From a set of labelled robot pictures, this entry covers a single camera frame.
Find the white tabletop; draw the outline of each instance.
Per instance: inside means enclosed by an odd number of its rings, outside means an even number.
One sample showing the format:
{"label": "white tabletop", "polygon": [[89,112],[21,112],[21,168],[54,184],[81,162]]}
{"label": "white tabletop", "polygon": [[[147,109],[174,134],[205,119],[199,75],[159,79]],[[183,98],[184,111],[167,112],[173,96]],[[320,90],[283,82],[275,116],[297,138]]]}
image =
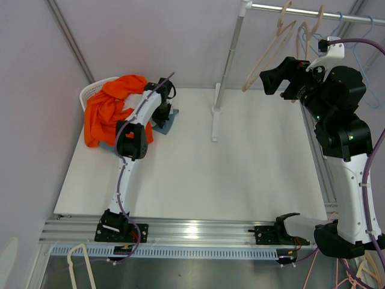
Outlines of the white tabletop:
{"label": "white tabletop", "polygon": [[[299,212],[326,219],[299,103],[227,90],[220,141],[211,142],[213,89],[178,89],[180,113],[139,169],[132,216],[275,220]],[[116,189],[118,158],[88,148],[83,131],[56,214],[101,215]]]}

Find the metal rod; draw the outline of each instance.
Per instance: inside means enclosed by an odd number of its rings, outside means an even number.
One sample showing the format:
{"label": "metal rod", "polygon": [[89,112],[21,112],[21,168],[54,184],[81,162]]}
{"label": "metal rod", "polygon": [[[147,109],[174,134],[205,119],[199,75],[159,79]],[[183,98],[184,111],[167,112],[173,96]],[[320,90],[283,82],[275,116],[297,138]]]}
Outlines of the metal rod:
{"label": "metal rod", "polygon": [[[282,11],[282,7],[263,5],[263,4],[252,4],[251,9],[272,11],[272,12],[278,12],[278,13],[281,13],[281,11]],[[295,9],[295,8],[286,9],[286,14],[318,17],[318,11]],[[324,19],[338,20],[339,21],[340,18],[341,18],[341,16],[338,13],[328,13],[328,12],[324,13]],[[344,15],[343,21],[361,23],[361,24],[369,24],[369,25],[372,23],[370,18],[368,18],[368,17],[360,17],[360,16],[355,16],[355,15]],[[376,26],[385,26],[385,20],[382,20],[382,19],[374,19],[373,23]]]}
{"label": "metal rod", "polygon": [[72,36],[71,30],[68,27],[68,24],[64,19],[63,14],[61,13],[59,6],[56,3],[56,0],[45,0],[45,3],[47,3],[48,9],[51,11],[56,23],[59,26],[59,29],[61,30],[64,38],[66,39],[66,42],[70,46],[70,49],[72,50],[72,53],[75,56],[78,64],[80,65],[80,68],[83,71],[88,82],[94,83],[95,79],[92,76],[92,73],[88,68],[87,63],[84,60],[82,52],[80,51],[79,46],[75,41],[75,38],[73,38]]}
{"label": "metal rod", "polygon": [[227,78],[228,78],[229,73],[230,73],[231,63],[233,62],[235,48],[236,48],[236,44],[238,42],[239,33],[241,32],[242,23],[243,23],[244,18],[245,18],[244,16],[238,15],[238,18],[236,20],[233,39],[231,40],[230,50],[229,50],[229,54],[227,56],[227,61],[226,61],[226,65],[224,67],[224,72],[223,72],[223,76],[222,76],[222,80],[221,80],[221,86],[219,88],[217,101],[216,101],[215,106],[214,106],[215,110],[220,110],[220,108],[221,108],[223,94],[224,94],[224,90],[225,90],[226,84],[227,84]]}

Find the white laundry basket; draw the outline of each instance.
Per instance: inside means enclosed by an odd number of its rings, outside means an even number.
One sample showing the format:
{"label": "white laundry basket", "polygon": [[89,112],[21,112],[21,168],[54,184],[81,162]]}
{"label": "white laundry basket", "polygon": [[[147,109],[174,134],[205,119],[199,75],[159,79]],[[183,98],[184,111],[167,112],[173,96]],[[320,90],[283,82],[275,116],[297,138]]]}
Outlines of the white laundry basket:
{"label": "white laundry basket", "polygon": [[80,96],[79,96],[83,111],[85,111],[85,107],[87,106],[87,100],[89,100],[92,96],[94,96],[95,93],[98,93],[106,82],[113,81],[117,78],[118,77],[110,77],[110,78],[102,79],[84,87],[80,92]]}

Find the clothing hanger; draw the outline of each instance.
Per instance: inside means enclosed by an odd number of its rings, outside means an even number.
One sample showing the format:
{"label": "clothing hanger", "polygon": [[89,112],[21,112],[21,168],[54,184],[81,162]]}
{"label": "clothing hanger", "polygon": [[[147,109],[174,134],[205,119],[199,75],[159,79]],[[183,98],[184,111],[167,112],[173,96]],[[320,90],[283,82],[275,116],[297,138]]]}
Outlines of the clothing hanger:
{"label": "clothing hanger", "polygon": [[[250,88],[250,86],[253,85],[253,83],[255,82],[255,80],[258,79],[259,77],[259,74],[261,73],[261,71],[265,70],[269,65],[270,63],[275,59],[275,57],[277,56],[277,54],[281,51],[281,48],[283,47],[283,45],[287,42],[288,39],[291,38],[292,34],[293,34],[293,30],[294,30],[294,26],[295,24],[297,23],[297,21],[293,21],[291,22],[290,24],[288,24],[287,26],[283,27],[283,18],[285,16],[285,12],[286,12],[286,9],[288,7],[291,6],[291,1],[287,2],[285,4],[285,6],[282,8],[282,11],[281,11],[281,15],[279,17],[279,20],[278,20],[278,23],[277,23],[277,33],[276,35],[274,36],[273,40],[270,42],[269,46],[266,48],[265,52],[262,54],[262,56],[260,57],[260,59],[258,60],[257,64],[255,65],[255,67],[251,70],[251,72],[248,74],[248,77],[246,78],[246,81],[242,87],[242,91],[245,92],[246,90],[248,90]],[[278,45],[275,53],[273,54],[272,57],[270,57],[266,63],[266,65],[260,70],[258,71],[258,73],[254,74],[255,71],[257,70],[257,68],[261,65],[261,63],[263,62],[263,60],[266,58],[267,54],[269,53],[269,51],[271,50],[271,48],[278,42],[278,40],[280,39],[280,36],[285,33],[285,31],[288,31],[287,35],[285,36],[285,38],[282,40],[282,42]]]}
{"label": "clothing hanger", "polygon": [[[324,12],[325,12],[325,5],[321,5],[321,7],[319,8],[319,11],[318,11],[318,21],[317,21],[316,25],[314,25],[312,30],[309,31],[309,28],[307,26],[307,22],[306,21],[302,22],[300,27],[298,27],[297,38],[296,38],[297,59],[309,60],[310,41],[311,41],[313,35],[317,32],[319,26],[321,26],[321,24],[322,24],[322,19],[324,17]],[[301,45],[300,31],[302,29],[305,31],[305,34],[306,34],[306,45],[305,45],[305,56],[304,56],[304,58],[302,58],[301,55],[300,55],[300,45]]]}

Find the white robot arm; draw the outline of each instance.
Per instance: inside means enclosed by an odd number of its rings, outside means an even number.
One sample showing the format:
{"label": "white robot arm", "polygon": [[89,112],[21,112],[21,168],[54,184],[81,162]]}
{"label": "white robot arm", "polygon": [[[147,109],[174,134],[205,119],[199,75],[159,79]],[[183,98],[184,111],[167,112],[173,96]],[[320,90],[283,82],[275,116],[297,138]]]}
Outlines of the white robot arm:
{"label": "white robot arm", "polygon": [[[275,231],[281,240],[300,237],[315,241],[324,255],[351,259],[375,249],[372,236],[382,249],[385,247],[385,235],[374,212],[370,176],[366,184],[363,182],[365,164],[373,151],[371,132],[354,113],[366,87],[360,72],[335,66],[344,57],[342,43],[326,45],[324,52],[313,63],[286,57],[277,68],[262,72],[260,77],[267,95],[274,94],[282,80],[288,80],[290,84],[281,97],[299,100],[316,119],[315,134],[332,172],[339,218],[316,220],[291,213],[277,218]],[[367,201],[363,199],[364,186]],[[370,224],[366,221],[368,211]]]}
{"label": "white robot arm", "polygon": [[100,219],[100,226],[97,227],[96,241],[119,241],[120,238],[127,237],[130,231],[131,224],[122,211],[129,214],[134,205],[131,197],[135,173],[141,159],[146,155],[148,145],[145,126],[152,119],[162,128],[169,119],[171,89],[174,89],[175,94],[174,85],[168,79],[161,78],[159,84],[148,83],[133,113],[126,120],[117,123],[115,149],[120,157],[119,175],[114,195]]}

